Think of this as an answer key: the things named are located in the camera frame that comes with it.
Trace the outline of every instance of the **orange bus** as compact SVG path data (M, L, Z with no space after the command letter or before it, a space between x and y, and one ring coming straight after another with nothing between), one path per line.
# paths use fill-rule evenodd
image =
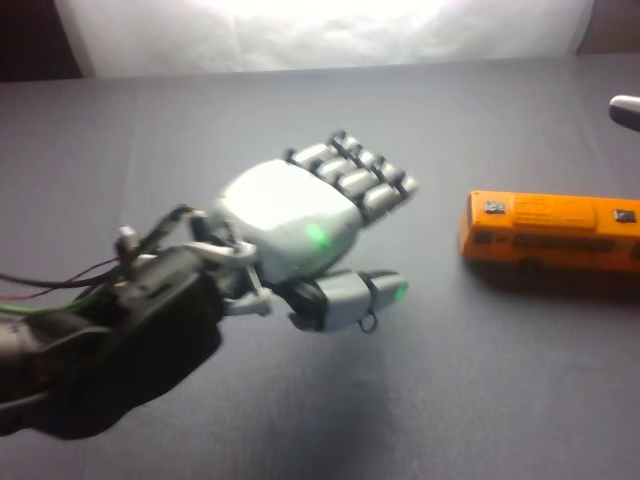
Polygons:
M471 192L460 226L469 260L640 272L640 200Z

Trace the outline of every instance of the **bus wheel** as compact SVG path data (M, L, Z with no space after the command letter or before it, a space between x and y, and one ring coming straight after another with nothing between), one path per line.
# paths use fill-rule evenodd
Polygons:
M535 275L544 268L540 257L524 257L518 262L518 269L525 275Z

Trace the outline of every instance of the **green light on hand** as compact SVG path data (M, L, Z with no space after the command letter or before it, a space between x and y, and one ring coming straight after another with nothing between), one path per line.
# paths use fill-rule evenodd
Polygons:
M396 290L396 294L394 295L396 300L402 300L404 296L407 294L407 287L400 287Z
M316 225L315 223L308 225L306 232L309 238L311 238L311 240L313 240L313 242L319 247L328 248L331 245L329 235L327 235L319 225Z

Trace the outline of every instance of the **gray table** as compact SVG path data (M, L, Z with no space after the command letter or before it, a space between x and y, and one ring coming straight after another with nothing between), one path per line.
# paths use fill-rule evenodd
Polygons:
M376 335L305 334L283 305L228 319L212 360L111 431L1 439L2 478L637 478L640 307L488 289L455 240L475 188L638 196L621 93L640 56L0 86L6 272L70 275L120 223L207 206L336 128L422 186L345 261L412 282Z

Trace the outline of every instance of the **red wire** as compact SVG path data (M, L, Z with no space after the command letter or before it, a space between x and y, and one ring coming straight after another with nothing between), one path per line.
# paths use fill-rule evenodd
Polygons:
M86 275L87 273L92 272L96 268L104 267L105 265L109 265L110 263L113 263L113 262L115 262L117 260L118 260L117 258L112 258L110 260L105 260L104 262L97 263L97 264L93 265L92 267L87 268L85 271L80 272L79 274L71 277L69 280L66 280L66 281L67 282L72 282L74 280L77 280L78 278ZM1 302L12 302L12 301L17 301L17 300L33 300L34 298L41 297L42 295L46 295L47 293L51 293L54 290L59 290L59 289L58 288L49 288L47 290L42 290L41 292L38 292L38 293L32 293L31 295L0 295L0 301Z

